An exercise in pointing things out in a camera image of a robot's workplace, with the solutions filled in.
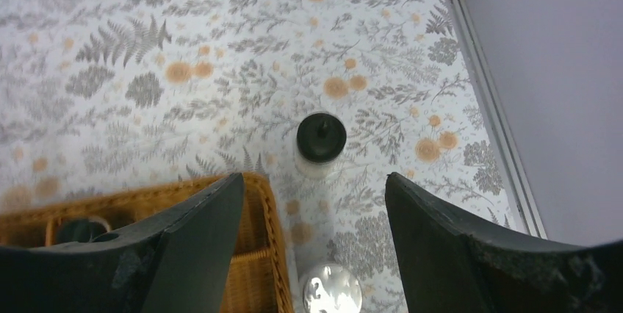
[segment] metal frame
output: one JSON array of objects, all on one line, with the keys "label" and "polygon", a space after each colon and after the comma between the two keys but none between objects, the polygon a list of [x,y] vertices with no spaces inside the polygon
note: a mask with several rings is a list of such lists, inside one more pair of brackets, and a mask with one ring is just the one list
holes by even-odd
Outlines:
[{"label": "metal frame", "polygon": [[456,35],[464,55],[467,70],[485,119],[485,125],[491,142],[494,144],[498,165],[502,167],[502,177],[511,203],[511,210],[516,219],[521,219],[518,226],[532,236],[547,238],[541,216],[536,207],[533,194],[524,168],[517,152],[517,147],[500,96],[491,77],[482,46],[475,34],[475,29],[465,0],[446,0],[454,22]]}]

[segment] white wall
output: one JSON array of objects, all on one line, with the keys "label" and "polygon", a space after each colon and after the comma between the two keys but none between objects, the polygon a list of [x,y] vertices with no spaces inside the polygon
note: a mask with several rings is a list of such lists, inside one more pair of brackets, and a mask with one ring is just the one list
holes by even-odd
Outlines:
[{"label": "white wall", "polygon": [[623,0],[466,0],[551,240],[623,238]]}]

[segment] orange tray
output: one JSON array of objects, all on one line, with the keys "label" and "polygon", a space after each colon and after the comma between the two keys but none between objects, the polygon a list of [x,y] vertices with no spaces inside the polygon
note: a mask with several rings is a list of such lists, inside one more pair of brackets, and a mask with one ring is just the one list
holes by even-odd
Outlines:
[{"label": "orange tray", "polygon": [[[245,201],[220,311],[293,313],[275,196],[263,176],[243,175]],[[0,244],[25,248],[53,245],[62,222],[75,217],[99,216],[118,229],[181,202],[221,178],[163,184],[0,215]]]}]

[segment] table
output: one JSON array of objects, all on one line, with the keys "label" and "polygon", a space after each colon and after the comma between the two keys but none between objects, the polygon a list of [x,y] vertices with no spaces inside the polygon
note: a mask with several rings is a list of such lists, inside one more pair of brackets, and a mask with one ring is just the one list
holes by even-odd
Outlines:
[{"label": "table", "polygon": [[[364,312],[406,312],[384,207],[397,171],[514,228],[443,0],[0,0],[0,210],[204,174],[270,177],[299,273],[331,260]],[[294,135],[348,130],[327,179]]]}]

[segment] silver round lid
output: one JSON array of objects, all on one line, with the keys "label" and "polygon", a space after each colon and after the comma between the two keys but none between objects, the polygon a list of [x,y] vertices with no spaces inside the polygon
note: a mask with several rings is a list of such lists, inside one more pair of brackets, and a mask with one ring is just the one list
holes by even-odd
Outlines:
[{"label": "silver round lid", "polygon": [[359,313],[359,280],[339,264],[323,264],[303,278],[303,304],[307,313]]}]

